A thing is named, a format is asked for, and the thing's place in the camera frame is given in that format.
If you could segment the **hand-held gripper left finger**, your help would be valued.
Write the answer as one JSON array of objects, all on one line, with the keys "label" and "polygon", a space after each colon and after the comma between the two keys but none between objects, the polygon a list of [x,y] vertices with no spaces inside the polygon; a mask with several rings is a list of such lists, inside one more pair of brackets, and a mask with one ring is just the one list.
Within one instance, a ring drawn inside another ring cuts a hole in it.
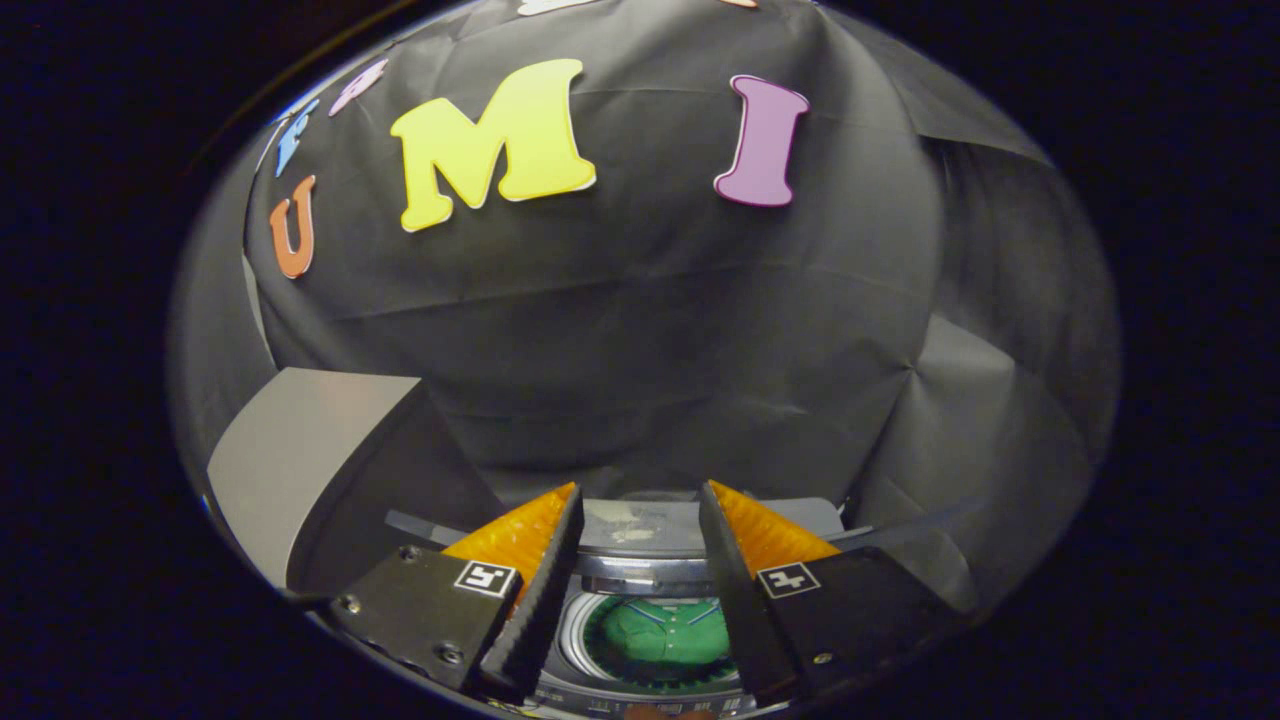
[{"label": "hand-held gripper left finger", "polygon": [[330,625],[449,691],[522,701],[538,685],[585,512],[566,483],[444,550],[404,546],[330,602]]}]

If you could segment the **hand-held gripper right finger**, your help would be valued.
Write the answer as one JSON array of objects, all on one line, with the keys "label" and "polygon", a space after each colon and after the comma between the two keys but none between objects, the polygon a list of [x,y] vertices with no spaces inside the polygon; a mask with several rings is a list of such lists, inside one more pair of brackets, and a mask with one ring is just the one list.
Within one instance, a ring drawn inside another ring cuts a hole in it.
[{"label": "hand-held gripper right finger", "polygon": [[760,706],[835,705],[966,625],[883,550],[838,551],[718,482],[701,487],[699,524],[731,656]]}]

